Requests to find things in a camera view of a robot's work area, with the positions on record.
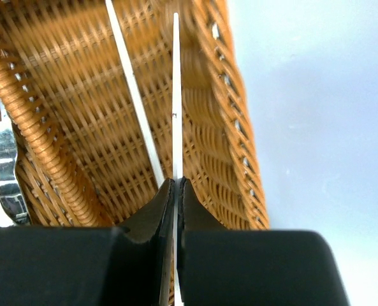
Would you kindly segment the fork with black dotted handle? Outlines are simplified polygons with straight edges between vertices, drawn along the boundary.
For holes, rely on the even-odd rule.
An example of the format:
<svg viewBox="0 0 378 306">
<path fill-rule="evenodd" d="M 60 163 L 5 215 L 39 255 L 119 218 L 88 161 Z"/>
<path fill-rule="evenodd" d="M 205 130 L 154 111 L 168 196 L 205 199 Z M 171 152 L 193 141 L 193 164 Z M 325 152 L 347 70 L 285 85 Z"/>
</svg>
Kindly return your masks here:
<svg viewBox="0 0 378 306">
<path fill-rule="evenodd" d="M 16 165 L 18 149 L 12 129 L 0 129 L 0 201 L 15 224 L 29 225 L 31 218 L 18 182 Z"/>
</svg>

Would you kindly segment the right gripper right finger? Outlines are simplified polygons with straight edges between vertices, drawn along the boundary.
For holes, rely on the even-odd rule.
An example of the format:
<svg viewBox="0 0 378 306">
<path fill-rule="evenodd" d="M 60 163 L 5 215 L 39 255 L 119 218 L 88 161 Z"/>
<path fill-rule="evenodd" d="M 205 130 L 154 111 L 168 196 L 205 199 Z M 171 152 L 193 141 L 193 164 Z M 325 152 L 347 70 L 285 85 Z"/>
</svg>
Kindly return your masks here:
<svg viewBox="0 0 378 306">
<path fill-rule="evenodd" d="M 177 271 L 185 305 L 347 305 L 333 253 L 314 231 L 226 229 L 183 178 Z"/>
</svg>

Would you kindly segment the white chopstick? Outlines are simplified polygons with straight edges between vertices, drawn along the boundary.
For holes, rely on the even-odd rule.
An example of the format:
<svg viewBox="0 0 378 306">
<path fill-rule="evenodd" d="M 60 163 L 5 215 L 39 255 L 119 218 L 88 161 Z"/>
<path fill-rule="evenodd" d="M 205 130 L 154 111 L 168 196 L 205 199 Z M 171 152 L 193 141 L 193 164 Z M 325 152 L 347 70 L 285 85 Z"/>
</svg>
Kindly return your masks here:
<svg viewBox="0 0 378 306">
<path fill-rule="evenodd" d="M 131 95 L 132 103 L 134 106 L 134 110 L 136 112 L 140 130 L 143 135 L 143 142 L 147 149 L 149 161 L 154 173 L 154 178 L 156 180 L 157 187 L 160 188 L 160 186 L 164 182 L 164 173 L 161 167 L 156 145 L 150 130 L 148 118 L 143 105 L 143 100 L 134 75 L 131 59 L 126 48 L 123 33 L 120 27 L 119 20 L 117 18 L 117 14 L 115 12 L 113 1 L 106 0 L 105 5 L 106 10 L 108 12 L 108 17 L 113 31 L 113 35 L 115 38 L 115 44 L 117 46 L 118 54 L 120 57 L 121 66 L 124 70 L 126 83 Z"/>
<path fill-rule="evenodd" d="M 173 180 L 175 181 L 173 206 L 173 274 L 174 305 L 183 306 L 178 277 L 178 194 L 183 177 L 183 132 L 182 132 L 182 81 L 180 63 L 179 15 L 173 14 L 173 82 L 172 82 L 172 157 Z"/>
</svg>

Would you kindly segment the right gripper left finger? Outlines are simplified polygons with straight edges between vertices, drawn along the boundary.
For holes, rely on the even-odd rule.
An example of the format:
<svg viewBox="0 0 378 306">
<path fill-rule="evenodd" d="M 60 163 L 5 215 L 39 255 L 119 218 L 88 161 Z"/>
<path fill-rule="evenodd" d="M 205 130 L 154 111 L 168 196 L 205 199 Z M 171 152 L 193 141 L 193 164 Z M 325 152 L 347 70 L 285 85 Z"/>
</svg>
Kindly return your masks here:
<svg viewBox="0 0 378 306">
<path fill-rule="evenodd" d="M 0 227 L 0 305 L 167 305 L 174 182 L 113 227 Z"/>
</svg>

